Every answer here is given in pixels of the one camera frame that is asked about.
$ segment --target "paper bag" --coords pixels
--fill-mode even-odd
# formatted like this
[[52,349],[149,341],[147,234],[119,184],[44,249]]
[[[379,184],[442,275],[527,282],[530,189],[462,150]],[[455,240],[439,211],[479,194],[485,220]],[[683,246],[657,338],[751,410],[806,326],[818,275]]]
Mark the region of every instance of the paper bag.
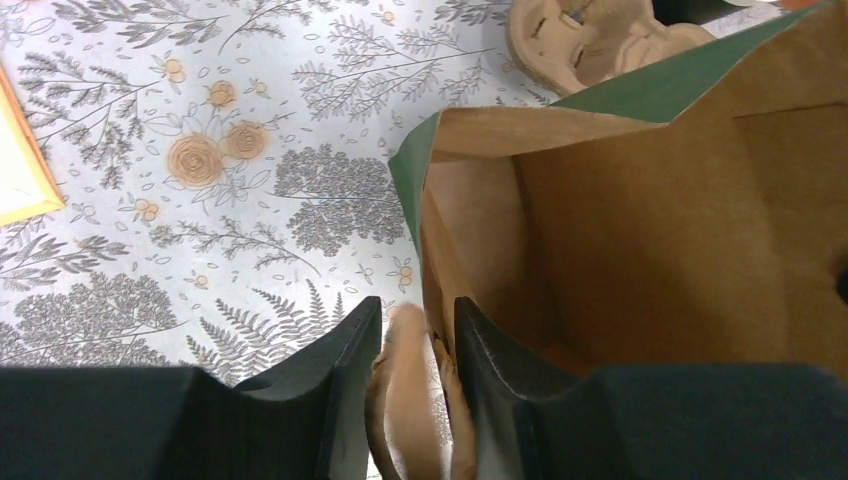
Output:
[[801,361],[848,379],[846,16],[821,2],[549,108],[412,131],[389,165],[450,353],[468,296],[575,374]]

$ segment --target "green paper bag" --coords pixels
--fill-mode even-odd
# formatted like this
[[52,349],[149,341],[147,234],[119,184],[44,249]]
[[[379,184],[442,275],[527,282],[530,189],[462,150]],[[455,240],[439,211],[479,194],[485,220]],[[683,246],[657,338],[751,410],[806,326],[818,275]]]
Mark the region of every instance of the green paper bag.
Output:
[[442,111],[389,163],[453,303],[584,374],[803,361],[848,378],[848,3],[823,2],[548,108]]

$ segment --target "tree print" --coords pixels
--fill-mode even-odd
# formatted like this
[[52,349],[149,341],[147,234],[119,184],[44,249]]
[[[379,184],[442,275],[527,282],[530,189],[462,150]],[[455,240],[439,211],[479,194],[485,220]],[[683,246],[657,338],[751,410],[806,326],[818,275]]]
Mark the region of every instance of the tree print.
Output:
[[256,222],[253,230],[244,230],[241,222],[221,217],[224,224],[222,231],[209,230],[197,222],[180,220],[176,227],[159,225],[150,232],[150,240],[160,248],[168,248],[184,241],[194,243],[198,253],[211,251],[216,245],[223,250],[227,260],[233,260],[236,255],[247,251],[263,251],[254,264],[260,270],[276,262],[292,264],[302,262],[315,273],[320,272],[314,265],[298,256],[286,247],[287,239],[277,233],[277,228],[267,223]]
[[318,289],[311,281],[306,282],[310,296],[308,313],[298,310],[293,301],[258,289],[253,291],[270,305],[274,319],[217,299],[215,306],[225,324],[218,326],[200,319],[212,346],[186,336],[196,363],[227,385],[235,385],[273,367],[332,330],[345,315],[341,294],[336,295],[333,313],[328,314]]
[[330,144],[289,150],[277,165],[273,194],[301,200],[286,226],[298,247],[333,257],[354,234],[394,243],[404,217],[386,165],[375,158],[348,158]]
[[167,365],[145,336],[179,327],[171,301],[147,276],[91,274],[67,295],[31,295],[0,322],[0,364]]
[[92,273],[101,262],[127,255],[126,245],[95,235],[70,247],[47,233],[15,247],[0,247],[0,282],[4,290],[26,292],[53,285],[61,272]]
[[[406,29],[395,42],[376,35],[374,26],[353,17],[331,24],[328,38],[339,45],[333,57],[340,73],[324,64],[307,62],[292,74],[303,85],[301,96],[312,110],[313,119],[348,116],[365,120],[379,113],[393,96],[415,101],[440,82],[440,94],[451,103],[463,103],[483,83],[482,54],[492,49],[466,51],[448,25],[427,30]],[[445,61],[477,56],[474,66],[459,72],[456,79],[439,78]]]
[[109,24],[121,25],[119,36],[133,48],[144,48],[164,39],[176,45],[204,43],[218,36],[218,20],[189,15],[189,5],[182,0],[146,0],[127,5],[121,0],[68,0],[56,2],[56,16],[69,20],[77,31],[101,33]]
[[[24,115],[34,130],[58,127],[37,135],[44,155],[49,158],[49,142],[58,136],[78,148],[83,163],[103,172],[103,188],[119,189],[133,163],[132,139],[144,135],[138,114],[139,92],[159,82],[135,84],[111,68],[84,68],[62,51],[51,55],[29,52],[26,61],[18,66],[23,75],[18,84],[30,93]],[[74,114],[87,106],[95,108]]]

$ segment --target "fern print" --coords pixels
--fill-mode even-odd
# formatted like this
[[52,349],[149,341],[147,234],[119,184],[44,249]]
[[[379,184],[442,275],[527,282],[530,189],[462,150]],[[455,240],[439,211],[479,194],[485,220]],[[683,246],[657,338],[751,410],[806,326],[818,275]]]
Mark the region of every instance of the fern print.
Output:
[[344,318],[341,294],[337,294],[330,316],[315,285],[309,280],[307,284],[309,312],[298,310],[293,301],[279,295],[253,290],[271,307],[274,318],[217,299],[215,306],[223,322],[216,325],[200,319],[211,345],[186,336],[195,363],[227,385],[235,385],[268,370],[326,334]]
[[331,42],[338,45],[333,57],[340,72],[324,64],[307,62],[292,74],[302,85],[315,120],[347,116],[351,121],[365,121],[381,112],[391,98],[415,101],[440,83],[444,62],[476,56],[478,68],[461,73],[450,83],[449,93],[457,101],[467,100],[483,83],[482,54],[492,49],[466,51],[459,37],[446,25],[429,29],[406,29],[396,34],[395,41],[377,35],[373,25],[353,17],[341,17],[331,24]]
[[[58,137],[78,149],[84,164],[103,173],[101,187],[120,189],[133,163],[133,140],[144,136],[139,93],[159,81],[136,84],[107,67],[83,67],[63,51],[29,52],[26,61],[18,66],[23,76],[18,83],[29,92],[24,115],[45,156]],[[94,108],[83,113],[86,107]],[[40,133],[50,127],[50,133]]]
[[56,16],[68,20],[83,33],[102,33],[110,24],[123,29],[118,35],[133,48],[144,48],[165,39],[176,45],[204,43],[221,33],[224,16],[195,18],[182,0],[147,0],[127,5],[120,0],[69,0],[56,2]]

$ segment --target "leaf print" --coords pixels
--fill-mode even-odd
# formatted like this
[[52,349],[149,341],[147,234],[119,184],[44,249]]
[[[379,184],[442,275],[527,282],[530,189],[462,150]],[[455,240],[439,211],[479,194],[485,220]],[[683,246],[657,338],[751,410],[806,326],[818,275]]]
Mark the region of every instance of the leaf print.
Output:
[[77,249],[66,248],[66,242],[41,234],[19,250],[0,248],[0,280],[3,289],[26,292],[33,287],[53,285],[62,271],[72,274],[92,273],[101,262],[112,262],[127,255],[126,245],[110,242],[101,236],[77,242]]
[[85,220],[86,222],[92,225],[100,225],[100,222],[96,218],[94,218],[94,216],[97,214],[97,210],[95,210],[93,205],[86,205],[84,203],[72,203],[71,208],[76,210],[77,214],[68,223],[74,223],[80,220]]
[[48,214],[36,215],[26,220],[13,223],[0,230],[5,236],[3,244],[8,246],[22,247],[25,243],[32,240],[32,235],[46,228],[46,221],[53,221],[53,217]]
[[298,247],[333,257],[350,238],[394,243],[404,219],[388,169],[374,158],[348,158],[330,144],[289,150],[277,166],[273,195],[302,200],[286,225]]
[[[25,58],[28,63],[18,66],[20,85],[30,92],[24,115],[34,129],[59,127],[38,135],[39,146],[49,151],[48,142],[58,136],[77,147],[83,163],[103,172],[101,187],[120,189],[133,163],[132,139],[144,135],[138,93],[157,82],[133,84],[124,73],[97,65],[84,68],[62,51],[49,56],[30,52]],[[96,108],[75,118],[62,102],[75,111]]]
[[459,19],[467,25],[479,25],[488,19],[494,20],[499,26],[506,24],[506,15],[512,5],[510,0],[484,0],[470,3],[468,0],[445,0],[443,5],[436,7],[436,20],[453,22]]
[[[382,111],[395,93],[404,100],[415,101],[439,82],[437,75],[443,71],[444,61],[468,55],[480,57],[492,50],[462,49],[453,29],[445,25],[434,25],[426,32],[403,30],[396,35],[399,47],[376,35],[374,26],[362,20],[342,17],[331,26],[333,32],[328,38],[339,45],[333,56],[339,61],[342,74],[313,62],[304,63],[292,73],[292,78],[302,85],[301,96],[314,120],[346,115],[351,121],[364,121]],[[452,53],[440,55],[444,49]],[[377,66],[377,62],[387,61],[396,63]],[[473,85],[479,85],[482,74],[489,73],[480,65],[454,80],[450,95],[465,101],[476,93]]]
[[101,33],[107,25],[123,26],[119,36],[133,48],[144,48],[166,38],[176,45],[204,43],[222,30],[218,20],[224,16],[195,18],[188,14],[188,4],[181,0],[148,0],[127,6],[120,0],[69,0],[56,2],[56,16],[71,21],[83,33]]
[[224,229],[220,232],[207,230],[205,225],[199,223],[182,220],[176,227],[160,225],[150,232],[150,240],[159,248],[190,241],[194,243],[194,250],[198,253],[211,251],[218,245],[228,260],[234,259],[241,252],[265,251],[266,253],[256,259],[254,268],[257,270],[276,262],[303,262],[320,275],[314,265],[286,248],[286,238],[277,233],[276,227],[257,222],[253,230],[245,231],[241,222],[234,219],[223,216],[221,221],[224,223]]
[[171,124],[171,122],[167,121],[167,117],[151,118],[145,121],[144,125],[159,135],[165,135],[168,137],[176,137],[183,133],[182,124],[175,127]]
[[491,72],[483,68],[483,56],[480,55],[474,65],[460,72],[459,78],[455,80],[447,79],[442,82],[439,94],[442,98],[448,100],[451,105],[466,103],[471,95],[480,90],[480,84],[486,83],[483,80],[484,73]]
[[[218,49],[218,54],[220,55],[221,52],[224,51],[224,47],[226,47],[227,43],[229,43],[236,35],[251,36],[262,34],[268,35],[272,38],[285,38],[285,34],[282,30],[280,30],[279,26],[272,22],[262,22],[260,21],[261,19],[295,17],[298,18],[304,25],[308,25],[312,17],[308,11],[303,10],[301,3],[301,0],[283,0],[281,2],[255,0],[253,5],[247,10],[247,21],[236,28],[235,31],[233,31],[233,33],[224,40],[221,47]],[[328,7],[324,6],[322,2],[310,2],[310,4],[313,3],[316,4],[319,9],[329,11],[327,10]]]
[[6,45],[20,47],[27,37],[42,35],[56,24],[54,18],[30,20],[30,15],[24,15],[30,2],[19,1],[11,5],[0,5],[0,50]]
[[4,365],[167,365],[143,337],[182,325],[156,281],[125,274],[93,273],[90,285],[31,295],[14,312],[17,325],[0,322]]
[[217,299],[215,306],[224,323],[216,325],[200,320],[213,346],[205,346],[190,335],[186,337],[197,364],[224,383],[235,385],[271,368],[330,331],[344,318],[341,294],[337,295],[335,316],[330,318],[317,289],[312,282],[307,283],[309,314],[298,310],[293,301],[258,289],[253,291],[273,309],[276,317],[273,320]]

